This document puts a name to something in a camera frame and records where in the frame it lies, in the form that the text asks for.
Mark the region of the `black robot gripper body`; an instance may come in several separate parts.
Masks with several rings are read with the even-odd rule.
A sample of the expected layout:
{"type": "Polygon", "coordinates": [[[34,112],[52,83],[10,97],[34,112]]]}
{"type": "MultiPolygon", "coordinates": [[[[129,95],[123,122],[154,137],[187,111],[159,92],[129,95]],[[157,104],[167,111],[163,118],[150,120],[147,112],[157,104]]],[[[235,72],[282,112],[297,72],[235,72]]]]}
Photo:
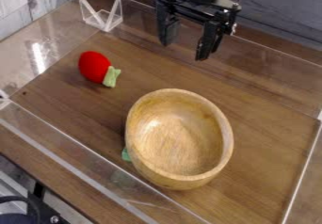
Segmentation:
{"type": "Polygon", "coordinates": [[[237,15],[242,10],[233,0],[155,0],[159,23],[169,25],[178,16],[205,24],[214,21],[225,34],[234,34],[237,15]]]}

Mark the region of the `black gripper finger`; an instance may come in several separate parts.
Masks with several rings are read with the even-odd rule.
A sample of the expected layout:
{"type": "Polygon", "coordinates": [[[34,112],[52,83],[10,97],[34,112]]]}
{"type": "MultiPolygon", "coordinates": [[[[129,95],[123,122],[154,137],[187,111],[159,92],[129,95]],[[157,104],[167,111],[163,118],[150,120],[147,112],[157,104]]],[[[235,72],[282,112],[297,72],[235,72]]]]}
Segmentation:
{"type": "Polygon", "coordinates": [[[157,17],[161,44],[167,46],[178,37],[181,20],[171,11],[171,7],[162,2],[157,4],[157,17]]]}
{"type": "Polygon", "coordinates": [[[197,60],[206,60],[209,56],[218,50],[223,39],[222,24],[214,21],[205,23],[203,35],[199,39],[197,47],[197,60]]]}

